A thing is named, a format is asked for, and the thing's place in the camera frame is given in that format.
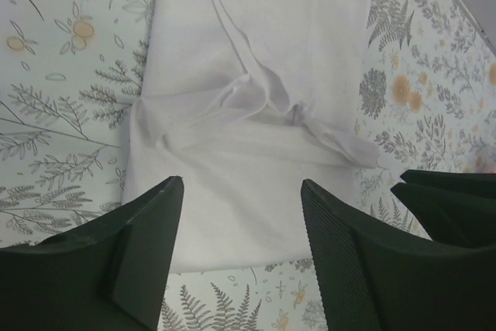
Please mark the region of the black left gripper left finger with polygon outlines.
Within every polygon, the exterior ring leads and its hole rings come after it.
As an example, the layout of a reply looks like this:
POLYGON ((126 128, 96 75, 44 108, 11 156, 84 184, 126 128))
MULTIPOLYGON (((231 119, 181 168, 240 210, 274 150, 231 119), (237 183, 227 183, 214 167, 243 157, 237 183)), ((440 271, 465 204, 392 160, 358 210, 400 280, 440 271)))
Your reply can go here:
POLYGON ((3 330, 155 330, 184 183, 140 197, 37 245, 1 251, 3 330))

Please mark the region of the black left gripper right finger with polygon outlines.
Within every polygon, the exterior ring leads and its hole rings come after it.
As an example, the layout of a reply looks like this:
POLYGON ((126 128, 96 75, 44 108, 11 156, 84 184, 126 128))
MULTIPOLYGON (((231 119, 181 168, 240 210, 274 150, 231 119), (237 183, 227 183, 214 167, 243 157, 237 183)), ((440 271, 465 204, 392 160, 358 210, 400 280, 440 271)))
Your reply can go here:
POLYGON ((347 205, 312 180, 305 226, 331 330, 493 330, 495 248, 426 240, 347 205))

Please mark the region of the white t shirt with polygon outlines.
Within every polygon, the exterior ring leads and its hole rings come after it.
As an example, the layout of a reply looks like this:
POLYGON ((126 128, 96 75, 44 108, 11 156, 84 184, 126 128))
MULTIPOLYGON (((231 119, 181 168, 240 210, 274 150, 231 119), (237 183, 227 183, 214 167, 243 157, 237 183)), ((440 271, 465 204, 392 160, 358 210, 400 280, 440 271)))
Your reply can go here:
POLYGON ((156 0, 125 201, 184 182, 171 271, 308 257, 300 188, 353 198, 371 0, 156 0))

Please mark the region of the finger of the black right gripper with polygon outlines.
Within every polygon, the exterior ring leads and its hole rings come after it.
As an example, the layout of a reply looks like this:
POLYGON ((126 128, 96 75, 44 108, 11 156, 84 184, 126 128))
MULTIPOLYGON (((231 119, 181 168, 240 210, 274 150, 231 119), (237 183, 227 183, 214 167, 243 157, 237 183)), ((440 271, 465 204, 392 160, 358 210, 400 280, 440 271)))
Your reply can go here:
POLYGON ((495 175, 408 170, 392 194, 430 238, 457 247, 495 245, 495 175))

